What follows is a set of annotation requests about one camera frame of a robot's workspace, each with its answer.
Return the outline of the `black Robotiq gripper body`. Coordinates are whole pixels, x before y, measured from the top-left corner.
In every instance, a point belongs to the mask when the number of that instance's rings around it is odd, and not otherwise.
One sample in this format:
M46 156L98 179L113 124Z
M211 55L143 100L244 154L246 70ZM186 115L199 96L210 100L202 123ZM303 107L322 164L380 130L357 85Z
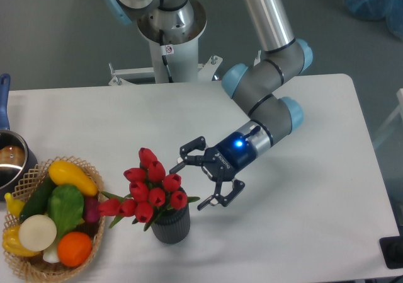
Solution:
M205 162L201 167L211 181L231 182L238 172L258 157L252 144L256 134L256 131L246 134L235 131L218 144L207 146L204 151L195 150L190 155L204 155Z

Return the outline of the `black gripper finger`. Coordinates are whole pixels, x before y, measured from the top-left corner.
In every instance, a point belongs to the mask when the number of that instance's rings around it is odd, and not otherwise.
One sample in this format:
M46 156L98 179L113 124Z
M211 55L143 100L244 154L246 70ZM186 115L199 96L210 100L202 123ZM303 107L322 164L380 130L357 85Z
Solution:
M216 206L221 205L222 207L227 207L244 189L245 183L234 179L232 182L232 190L225 196L221 194L223 181L217 180L215 182L215 189L211 196L207 197L204 201L198 204L197 209L201 211L206 208L206 206Z
M185 166L202 166L205 162L204 155L190 155L191 152L198 150L204 151L207 148L205 138L200 136L192 141L184 144L179 149L179 158L177 165L169 170L170 174L174 174L182 170Z

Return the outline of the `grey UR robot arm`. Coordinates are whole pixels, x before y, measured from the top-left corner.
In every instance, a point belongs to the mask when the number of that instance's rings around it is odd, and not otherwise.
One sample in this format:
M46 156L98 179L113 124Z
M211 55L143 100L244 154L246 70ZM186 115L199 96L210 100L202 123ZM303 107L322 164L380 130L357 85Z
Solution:
M104 0L115 18L124 25L136 23L148 41L154 79L157 83L196 81L198 39L207 18L197 0ZM281 0L244 0L264 59L253 66L236 64L223 76L227 95L249 117L248 123L213 147L199 137L179 150L173 172L199 166L215 183L214 193L200 203L227 206L243 190L236 178L268 149L291 134L304 114L293 99L276 98L275 90L312 62L312 50L292 32Z

